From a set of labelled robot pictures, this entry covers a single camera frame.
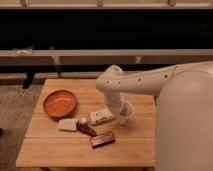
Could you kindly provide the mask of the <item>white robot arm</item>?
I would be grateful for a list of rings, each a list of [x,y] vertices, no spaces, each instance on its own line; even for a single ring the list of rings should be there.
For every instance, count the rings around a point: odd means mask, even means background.
[[[213,61],[135,74],[112,65],[96,87],[109,105],[122,92],[155,96],[155,171],[213,171]]]

